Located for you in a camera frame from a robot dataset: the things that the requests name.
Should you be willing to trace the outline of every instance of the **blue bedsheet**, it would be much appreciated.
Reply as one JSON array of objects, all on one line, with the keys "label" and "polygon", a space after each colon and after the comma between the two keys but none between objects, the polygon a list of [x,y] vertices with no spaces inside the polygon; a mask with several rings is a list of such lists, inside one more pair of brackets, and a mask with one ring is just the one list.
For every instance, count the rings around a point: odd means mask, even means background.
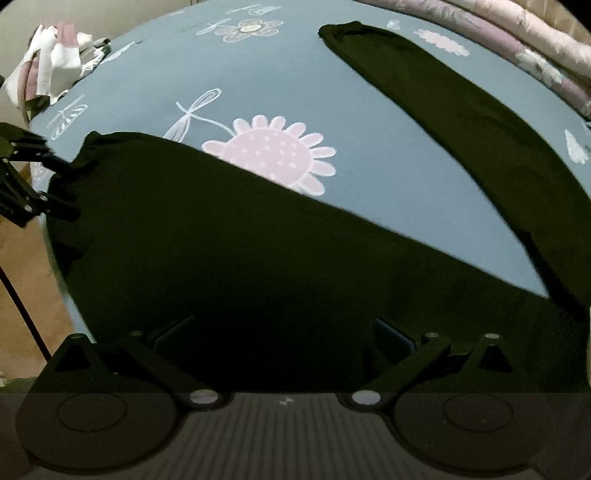
[{"label": "blue bedsheet", "polygon": [[[93,130],[182,141],[547,296],[467,172],[317,32],[354,20],[395,30],[512,108],[591,192],[591,165],[567,151],[565,130],[591,141],[581,117],[515,66],[429,22],[352,0],[269,1],[209,0],[113,40],[107,61],[32,130],[67,160]],[[36,171],[35,187],[47,183]]]}]

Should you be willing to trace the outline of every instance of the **flower center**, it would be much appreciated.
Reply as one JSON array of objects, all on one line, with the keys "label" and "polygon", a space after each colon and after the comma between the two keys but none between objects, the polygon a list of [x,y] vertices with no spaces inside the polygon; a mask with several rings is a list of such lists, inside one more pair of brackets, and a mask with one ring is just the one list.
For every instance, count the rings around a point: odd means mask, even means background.
[{"label": "flower center", "polygon": [[257,30],[261,29],[262,25],[247,25],[246,27],[242,27],[240,29],[241,32],[256,32]]}]

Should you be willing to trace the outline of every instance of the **circular base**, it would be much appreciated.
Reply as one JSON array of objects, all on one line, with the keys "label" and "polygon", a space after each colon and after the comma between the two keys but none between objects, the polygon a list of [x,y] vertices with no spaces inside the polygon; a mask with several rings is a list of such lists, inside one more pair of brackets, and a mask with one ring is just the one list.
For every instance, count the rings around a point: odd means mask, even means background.
[{"label": "circular base", "polygon": [[451,391],[451,377],[419,385],[396,403],[392,419],[409,450],[465,474],[526,468],[553,429],[543,395]]},{"label": "circular base", "polygon": [[23,448],[41,465],[73,473],[123,468],[157,450],[176,427],[173,400],[140,380],[113,383],[120,388],[109,390],[126,393],[29,394],[17,415]]}]

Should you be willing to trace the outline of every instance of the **black cable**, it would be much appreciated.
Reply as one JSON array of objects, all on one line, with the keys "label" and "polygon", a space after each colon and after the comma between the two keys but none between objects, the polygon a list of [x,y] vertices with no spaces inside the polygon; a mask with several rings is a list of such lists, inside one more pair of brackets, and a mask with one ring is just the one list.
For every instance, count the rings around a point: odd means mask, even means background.
[{"label": "black cable", "polygon": [[35,324],[33,323],[33,319],[31,318],[31,316],[27,312],[27,309],[25,308],[25,306],[22,304],[21,299],[18,297],[17,291],[14,289],[14,287],[10,283],[10,280],[8,279],[6,274],[4,273],[4,270],[2,269],[1,266],[0,266],[0,280],[2,280],[4,287],[6,288],[10,297],[12,298],[12,301],[17,306],[17,309],[18,309],[19,313],[21,314],[22,319],[27,324],[27,327],[29,328],[31,335],[33,335],[33,338],[35,339],[35,342],[36,342],[37,346],[39,347],[39,350],[43,354],[43,358],[45,358],[46,362],[48,362],[49,359],[51,358],[51,353],[49,353],[47,346],[43,342],[43,338],[41,338],[41,335],[39,334],[39,330],[37,330],[37,327],[35,327]]}]

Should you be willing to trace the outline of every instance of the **folded blanket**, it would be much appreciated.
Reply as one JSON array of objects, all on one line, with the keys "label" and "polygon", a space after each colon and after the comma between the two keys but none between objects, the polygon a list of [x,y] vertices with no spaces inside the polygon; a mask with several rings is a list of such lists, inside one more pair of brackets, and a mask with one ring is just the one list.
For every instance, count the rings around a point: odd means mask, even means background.
[{"label": "folded blanket", "polygon": [[29,48],[4,87],[28,124],[29,112],[56,103],[78,80],[87,76],[109,53],[108,38],[93,41],[73,24],[41,24]]},{"label": "folded blanket", "polygon": [[591,78],[591,46],[576,41],[510,0],[450,0],[498,25],[564,67]]},{"label": "folded blanket", "polygon": [[535,49],[489,21],[442,0],[358,1],[422,18],[482,45],[538,79],[584,118],[591,119],[591,88],[585,81],[561,72]]},{"label": "folded blanket", "polygon": [[575,40],[591,45],[591,33],[574,15],[557,0],[513,0],[528,12],[540,17],[549,26],[573,37]]}]

